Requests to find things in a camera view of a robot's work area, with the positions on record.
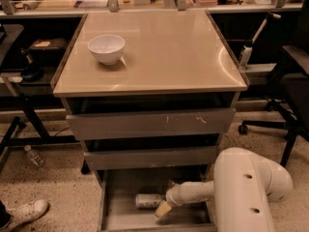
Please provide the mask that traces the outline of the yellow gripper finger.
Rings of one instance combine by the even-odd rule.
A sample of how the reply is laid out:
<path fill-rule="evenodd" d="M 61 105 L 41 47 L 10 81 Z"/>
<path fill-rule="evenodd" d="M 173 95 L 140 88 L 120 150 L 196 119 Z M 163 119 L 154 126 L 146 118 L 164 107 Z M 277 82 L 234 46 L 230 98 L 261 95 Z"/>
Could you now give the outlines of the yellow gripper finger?
<path fill-rule="evenodd" d="M 161 217 L 165 216 L 167 213 L 169 213 L 172 209 L 173 209 L 173 207 L 167 201 L 163 200 L 159 204 L 159 206 L 156 208 L 154 214 L 158 218 L 161 218 Z"/>

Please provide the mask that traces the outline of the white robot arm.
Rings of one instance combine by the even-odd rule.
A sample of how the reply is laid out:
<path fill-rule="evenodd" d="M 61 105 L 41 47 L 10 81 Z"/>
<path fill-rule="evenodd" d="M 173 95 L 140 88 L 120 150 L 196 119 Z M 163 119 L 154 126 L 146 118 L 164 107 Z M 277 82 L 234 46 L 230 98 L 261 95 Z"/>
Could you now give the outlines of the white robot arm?
<path fill-rule="evenodd" d="M 276 232 L 269 204 L 286 200 L 293 188 L 291 175 L 279 163 L 228 148 L 217 157 L 211 181 L 173 185 L 155 215 L 161 218 L 175 207 L 213 196 L 217 232 Z"/>

